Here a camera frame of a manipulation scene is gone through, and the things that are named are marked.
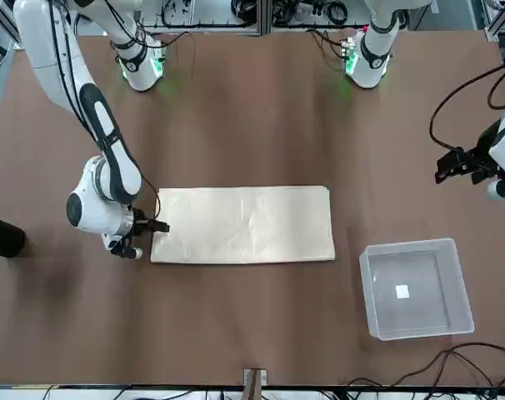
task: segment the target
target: brown table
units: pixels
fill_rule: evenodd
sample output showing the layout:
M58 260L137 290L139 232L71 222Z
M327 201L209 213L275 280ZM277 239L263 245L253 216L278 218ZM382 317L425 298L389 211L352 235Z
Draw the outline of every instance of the brown table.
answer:
M87 65L132 154L157 187L323 184L335 262L190 267L107 254L69 226L65 202L96 148L52 105L16 54L0 109L0 218L31 251L0 258L0 383L390 383L440 349L505 346L505 203L468 177L436 186L444 151L428 121L446 94L499 63L482 32L401 34L380 88L363 91L322 60L310 35L195 36L171 53L166 80L135 93L103 37L81 39ZM470 147L499 118L493 79L455 97L436 133ZM505 85L496 102L505 101ZM144 189L138 206L151 208ZM369 243L454 238L476 330L399 342L370 337L358 255ZM467 350L491 376L505 356ZM430 383L434 373L409 383ZM477 384L457 360L443 383Z

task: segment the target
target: white towel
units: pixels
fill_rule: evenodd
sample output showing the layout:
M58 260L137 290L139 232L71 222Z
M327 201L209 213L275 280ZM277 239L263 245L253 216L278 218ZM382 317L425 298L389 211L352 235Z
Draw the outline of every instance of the white towel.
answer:
M321 186L160 189L153 263L249 264L335 258Z

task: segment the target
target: transparent plastic box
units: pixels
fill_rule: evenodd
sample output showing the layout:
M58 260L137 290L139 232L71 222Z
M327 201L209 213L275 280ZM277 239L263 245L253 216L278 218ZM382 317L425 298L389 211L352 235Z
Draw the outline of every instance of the transparent plastic box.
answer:
M475 330L452 239L367 246L360 256L369 332L380 340Z

